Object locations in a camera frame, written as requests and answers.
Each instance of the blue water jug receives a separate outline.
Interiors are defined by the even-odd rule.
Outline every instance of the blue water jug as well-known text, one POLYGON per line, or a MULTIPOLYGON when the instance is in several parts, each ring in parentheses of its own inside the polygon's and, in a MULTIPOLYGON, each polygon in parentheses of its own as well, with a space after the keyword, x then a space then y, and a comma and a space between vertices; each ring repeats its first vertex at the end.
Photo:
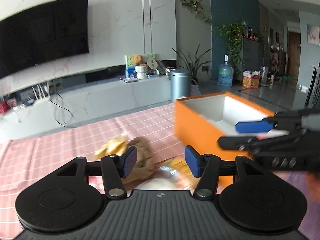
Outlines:
POLYGON ((233 72, 233 67, 229 64, 229 55, 224 55, 224 64, 219 67, 218 86, 231 88, 233 72))

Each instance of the blue metal trash can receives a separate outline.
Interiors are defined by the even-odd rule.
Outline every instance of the blue metal trash can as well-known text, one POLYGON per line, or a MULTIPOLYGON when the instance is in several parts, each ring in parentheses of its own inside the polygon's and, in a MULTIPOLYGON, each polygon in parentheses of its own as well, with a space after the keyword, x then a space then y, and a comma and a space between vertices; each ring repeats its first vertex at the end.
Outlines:
POLYGON ((171 101, 191 95, 191 71, 176 69, 170 72, 171 78, 171 101))

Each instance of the television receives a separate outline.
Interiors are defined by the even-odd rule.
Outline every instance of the television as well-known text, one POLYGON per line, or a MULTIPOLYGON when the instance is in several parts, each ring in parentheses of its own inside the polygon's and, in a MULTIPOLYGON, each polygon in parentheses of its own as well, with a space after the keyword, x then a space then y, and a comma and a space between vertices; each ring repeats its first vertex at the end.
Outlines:
POLYGON ((0 21, 0 78, 89 53, 88 0, 56 0, 0 21))

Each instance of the trash can lid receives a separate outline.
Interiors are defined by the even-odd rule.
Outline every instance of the trash can lid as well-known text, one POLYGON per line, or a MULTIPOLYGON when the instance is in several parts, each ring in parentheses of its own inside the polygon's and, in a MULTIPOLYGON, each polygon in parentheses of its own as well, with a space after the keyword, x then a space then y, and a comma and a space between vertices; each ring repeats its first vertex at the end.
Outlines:
POLYGON ((172 76, 188 77, 191 76, 191 71, 186 69, 175 69, 170 72, 172 76))

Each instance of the purple fabric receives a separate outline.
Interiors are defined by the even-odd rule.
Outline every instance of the purple fabric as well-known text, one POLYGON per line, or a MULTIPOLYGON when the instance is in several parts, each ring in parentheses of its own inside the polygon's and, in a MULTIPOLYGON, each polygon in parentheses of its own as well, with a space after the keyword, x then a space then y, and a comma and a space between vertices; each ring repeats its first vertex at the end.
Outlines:
POLYGON ((307 213, 299 227, 299 231, 310 240, 320 240, 320 203, 315 203, 311 199, 307 187, 306 174, 303 172, 291 172, 286 181, 300 190, 308 201, 307 213))

